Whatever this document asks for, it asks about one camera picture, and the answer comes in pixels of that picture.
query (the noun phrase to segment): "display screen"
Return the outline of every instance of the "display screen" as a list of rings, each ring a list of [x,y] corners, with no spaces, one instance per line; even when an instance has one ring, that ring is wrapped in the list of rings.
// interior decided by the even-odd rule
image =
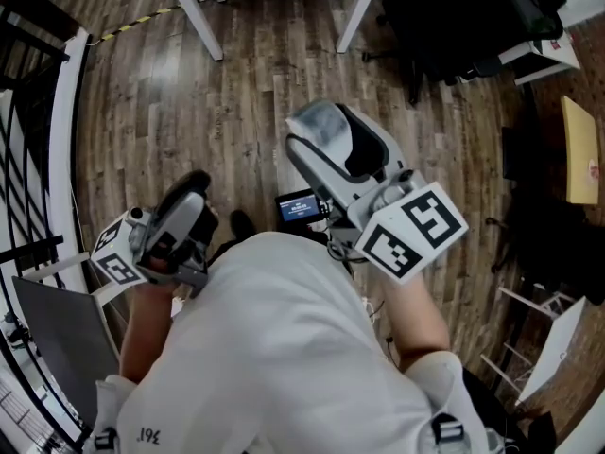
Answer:
[[[292,199],[291,201],[284,201],[280,203],[280,210],[284,222],[290,222],[297,218],[307,218],[320,214],[318,208],[318,200],[315,195],[308,195],[306,197],[300,197],[298,199]]]

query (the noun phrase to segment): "yellow tabletop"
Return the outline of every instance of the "yellow tabletop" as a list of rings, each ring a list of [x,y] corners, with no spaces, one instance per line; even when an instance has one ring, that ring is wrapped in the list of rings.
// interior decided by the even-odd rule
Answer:
[[[567,201],[598,203],[598,144],[596,125],[569,97],[561,98],[567,144]]]

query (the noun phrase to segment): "person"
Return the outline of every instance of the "person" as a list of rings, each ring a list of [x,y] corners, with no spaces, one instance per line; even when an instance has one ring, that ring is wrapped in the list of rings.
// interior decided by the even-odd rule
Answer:
[[[173,323],[174,285],[135,288],[119,375],[97,384],[89,452],[489,451],[421,274],[383,280],[396,368],[324,246],[232,229],[235,241]],[[466,450],[446,450],[452,426]]]

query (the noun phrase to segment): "shoe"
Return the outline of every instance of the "shoe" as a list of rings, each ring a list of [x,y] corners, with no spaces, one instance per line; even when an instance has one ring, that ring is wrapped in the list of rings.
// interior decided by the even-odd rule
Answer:
[[[243,242],[256,234],[256,227],[243,210],[234,210],[229,216],[231,232],[237,242]]]

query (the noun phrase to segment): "black office chair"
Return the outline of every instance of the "black office chair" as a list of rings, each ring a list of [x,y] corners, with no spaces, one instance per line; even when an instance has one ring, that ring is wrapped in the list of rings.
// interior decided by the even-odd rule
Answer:
[[[385,15],[399,49],[364,53],[363,61],[399,57],[409,73],[409,102],[416,104],[423,75],[444,80],[497,74],[498,55],[526,41],[558,39],[557,10],[566,0],[384,0]]]

